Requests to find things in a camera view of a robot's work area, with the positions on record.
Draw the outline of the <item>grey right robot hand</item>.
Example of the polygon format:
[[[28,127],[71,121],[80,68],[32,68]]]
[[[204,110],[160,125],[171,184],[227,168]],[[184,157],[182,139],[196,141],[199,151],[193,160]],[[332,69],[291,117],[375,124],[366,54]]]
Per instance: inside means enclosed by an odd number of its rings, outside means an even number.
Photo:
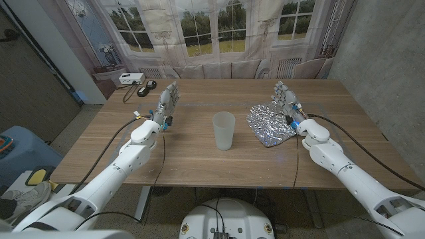
[[[294,129],[307,119],[304,110],[293,91],[291,91],[282,81],[274,86],[274,95],[271,99],[279,105],[287,118],[287,123]]]

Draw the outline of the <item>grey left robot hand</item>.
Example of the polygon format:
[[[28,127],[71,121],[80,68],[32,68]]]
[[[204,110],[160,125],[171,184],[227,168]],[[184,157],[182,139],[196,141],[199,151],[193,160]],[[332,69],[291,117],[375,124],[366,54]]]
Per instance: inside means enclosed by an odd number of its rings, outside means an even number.
[[[180,95],[177,82],[174,81],[162,91],[157,108],[153,114],[153,121],[161,125],[168,117],[171,117],[175,111],[179,98]]]

